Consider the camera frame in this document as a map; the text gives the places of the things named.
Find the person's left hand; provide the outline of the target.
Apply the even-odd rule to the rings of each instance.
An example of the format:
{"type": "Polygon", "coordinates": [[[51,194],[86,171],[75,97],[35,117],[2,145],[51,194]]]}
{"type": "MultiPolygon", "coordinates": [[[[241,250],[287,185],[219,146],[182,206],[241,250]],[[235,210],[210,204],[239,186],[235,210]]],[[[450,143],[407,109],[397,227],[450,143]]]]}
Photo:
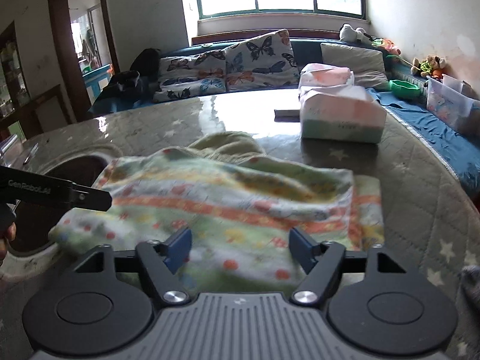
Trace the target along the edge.
{"type": "Polygon", "coordinates": [[[16,238],[16,215],[9,205],[1,204],[0,214],[0,260],[7,256],[7,244],[16,238]]]}

